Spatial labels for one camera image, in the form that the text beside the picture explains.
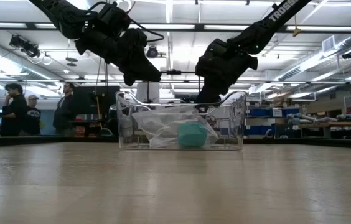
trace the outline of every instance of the man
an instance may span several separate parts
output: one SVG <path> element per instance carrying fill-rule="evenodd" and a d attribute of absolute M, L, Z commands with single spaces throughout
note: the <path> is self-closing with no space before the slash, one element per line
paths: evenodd
<path fill-rule="evenodd" d="M 41 112 L 36 108 L 37 97 L 30 95 L 27 98 L 27 114 L 23 132 L 23 136 L 38 136 L 40 134 L 40 118 Z"/>
<path fill-rule="evenodd" d="M 27 114 L 23 89 L 17 83 L 8 84 L 5 89 L 8 95 L 2 108 L 2 114 L 0 114 L 2 118 L 1 136 L 19 136 L 19 133 L 23 130 Z"/>
<path fill-rule="evenodd" d="M 58 102 L 57 109 L 54 114 L 52 126 L 55 127 L 57 135 L 72 137 L 74 136 L 74 127 L 71 121 L 76 119 L 73 113 L 73 83 L 66 83 L 63 86 L 64 97 Z"/>

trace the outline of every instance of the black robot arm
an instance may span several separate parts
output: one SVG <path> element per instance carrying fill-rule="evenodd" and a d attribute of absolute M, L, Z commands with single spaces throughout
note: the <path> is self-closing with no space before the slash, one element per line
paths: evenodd
<path fill-rule="evenodd" d="M 257 69 L 258 60 L 250 54 L 260 53 L 272 36 L 311 0 L 284 0 L 264 19 L 247 27 L 240 35 L 224 42 L 215 39 L 199 58 L 196 75 L 204 77 L 198 103 L 220 101 L 232 84 L 248 68 Z"/>
<path fill-rule="evenodd" d="M 145 57 L 146 35 L 141 29 L 128 28 L 133 20 L 116 2 L 98 2 L 89 10 L 81 10 L 66 0 L 29 1 L 47 15 L 62 35 L 76 39 L 80 54 L 89 50 L 106 63 L 118 66 L 125 84 L 131 86 L 136 80 L 161 80 L 161 72 Z M 104 5 L 103 9 L 92 11 L 99 4 Z"/>

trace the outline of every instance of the black t-shirt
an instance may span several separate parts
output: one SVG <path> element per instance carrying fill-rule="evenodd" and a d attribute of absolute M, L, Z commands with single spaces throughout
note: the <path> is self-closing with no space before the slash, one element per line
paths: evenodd
<path fill-rule="evenodd" d="M 24 131 L 27 134 L 40 134 L 40 117 L 41 112 L 39 109 L 30 106 L 27 107 L 26 122 L 24 124 Z"/>
<path fill-rule="evenodd" d="M 15 114 L 16 118 L 3 118 L 1 120 L 1 135 L 2 136 L 18 136 L 20 131 L 24 129 L 27 114 L 27 103 L 23 95 L 17 95 L 9 106 L 3 106 L 3 115 L 11 113 Z"/>

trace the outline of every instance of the cap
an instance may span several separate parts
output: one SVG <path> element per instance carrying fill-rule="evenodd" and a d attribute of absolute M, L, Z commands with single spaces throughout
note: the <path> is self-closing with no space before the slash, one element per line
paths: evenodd
<path fill-rule="evenodd" d="M 39 98 L 36 95 L 30 95 L 27 97 L 28 100 L 38 100 Z"/>

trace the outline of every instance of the green ball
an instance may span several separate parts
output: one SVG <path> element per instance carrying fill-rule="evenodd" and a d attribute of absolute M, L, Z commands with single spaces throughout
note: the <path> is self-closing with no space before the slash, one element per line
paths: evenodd
<path fill-rule="evenodd" d="M 178 145 L 181 148 L 201 148 L 207 140 L 207 132 L 200 123 L 180 124 L 177 128 Z"/>

